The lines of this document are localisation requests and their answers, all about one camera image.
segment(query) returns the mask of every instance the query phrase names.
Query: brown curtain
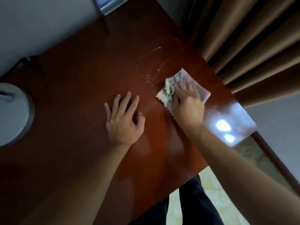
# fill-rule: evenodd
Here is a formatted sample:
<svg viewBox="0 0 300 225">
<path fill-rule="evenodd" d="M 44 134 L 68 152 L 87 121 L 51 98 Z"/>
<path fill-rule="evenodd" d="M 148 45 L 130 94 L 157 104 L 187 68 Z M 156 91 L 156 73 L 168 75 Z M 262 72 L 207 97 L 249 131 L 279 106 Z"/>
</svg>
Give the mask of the brown curtain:
<svg viewBox="0 0 300 225">
<path fill-rule="evenodd" d="M 194 0 L 186 31 L 244 107 L 300 92 L 300 0 Z"/>
</svg>

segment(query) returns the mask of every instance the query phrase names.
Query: wooden table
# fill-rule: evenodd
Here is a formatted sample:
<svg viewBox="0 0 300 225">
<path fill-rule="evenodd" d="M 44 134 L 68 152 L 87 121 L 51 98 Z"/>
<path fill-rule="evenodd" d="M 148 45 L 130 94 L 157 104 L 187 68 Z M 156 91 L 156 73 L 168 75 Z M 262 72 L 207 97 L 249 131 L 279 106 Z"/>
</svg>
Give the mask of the wooden table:
<svg viewBox="0 0 300 225">
<path fill-rule="evenodd" d="M 1 79 L 27 90 L 36 104 L 31 130 L 0 149 L 1 224 L 17 224 L 61 184 L 106 150 L 104 102 L 140 95 L 145 132 L 121 162 L 95 224 L 127 224 L 207 164 L 155 98 L 164 79 L 184 68 L 212 95 L 205 125 L 235 144 L 256 125 L 212 68 L 188 46 L 156 0 L 129 0 Z M 219 120 L 231 126 L 217 129 Z"/>
</svg>

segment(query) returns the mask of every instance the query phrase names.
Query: leg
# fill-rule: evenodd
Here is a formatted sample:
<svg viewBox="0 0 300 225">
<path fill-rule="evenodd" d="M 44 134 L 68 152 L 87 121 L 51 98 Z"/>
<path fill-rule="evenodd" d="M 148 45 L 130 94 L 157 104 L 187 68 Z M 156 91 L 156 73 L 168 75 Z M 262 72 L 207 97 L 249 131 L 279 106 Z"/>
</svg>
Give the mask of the leg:
<svg viewBox="0 0 300 225">
<path fill-rule="evenodd" d="M 179 195 L 183 225 L 224 225 L 218 211 L 205 194 L 198 174 L 179 188 Z"/>
<path fill-rule="evenodd" d="M 129 225 L 166 225 L 169 207 L 169 196 L 154 205 L 143 215 L 132 221 Z"/>
</svg>

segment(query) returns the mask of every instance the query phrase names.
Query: floor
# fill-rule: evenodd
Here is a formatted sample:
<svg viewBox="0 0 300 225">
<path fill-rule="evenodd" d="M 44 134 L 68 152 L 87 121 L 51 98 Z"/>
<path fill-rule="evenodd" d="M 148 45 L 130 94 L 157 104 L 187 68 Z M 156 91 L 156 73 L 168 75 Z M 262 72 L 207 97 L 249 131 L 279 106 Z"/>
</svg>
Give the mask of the floor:
<svg viewBox="0 0 300 225">
<path fill-rule="evenodd" d="M 247 161 L 261 169 L 268 174 L 274 180 L 279 182 L 289 191 L 293 192 L 290 185 L 274 167 L 272 162 L 266 157 L 264 152 L 256 144 L 256 142 L 248 137 L 238 145 L 234 147 L 240 155 L 242 155 Z M 231 202 L 216 176 L 207 167 L 199 173 L 202 186 L 205 193 L 210 198 L 216 209 L 218 210 L 225 225 L 249 225 L 245 218 L 241 215 L 238 209 Z M 167 225 L 181 225 L 182 224 L 182 212 L 179 199 L 179 189 L 176 189 L 170 194 L 169 209 L 167 214 Z"/>
</svg>

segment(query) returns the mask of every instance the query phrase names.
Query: microfiber cloth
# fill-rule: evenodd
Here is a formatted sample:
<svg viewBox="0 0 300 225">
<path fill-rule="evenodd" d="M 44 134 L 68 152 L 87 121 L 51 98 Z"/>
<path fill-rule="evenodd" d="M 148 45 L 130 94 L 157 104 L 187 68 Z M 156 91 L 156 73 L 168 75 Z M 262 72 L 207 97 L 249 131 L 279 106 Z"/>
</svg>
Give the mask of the microfiber cloth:
<svg viewBox="0 0 300 225">
<path fill-rule="evenodd" d="M 184 69 L 181 69 L 174 76 L 169 77 L 165 80 L 165 87 L 161 89 L 156 95 L 156 98 L 162 101 L 164 106 L 168 109 L 168 111 L 170 111 L 172 115 L 172 95 L 174 93 L 173 84 L 178 83 L 180 79 L 182 79 L 184 83 L 186 83 L 187 80 L 192 81 L 192 83 L 197 87 L 199 91 L 202 102 L 205 103 L 211 95 L 211 93 L 208 90 L 206 90 L 204 87 L 198 84 Z"/>
</svg>

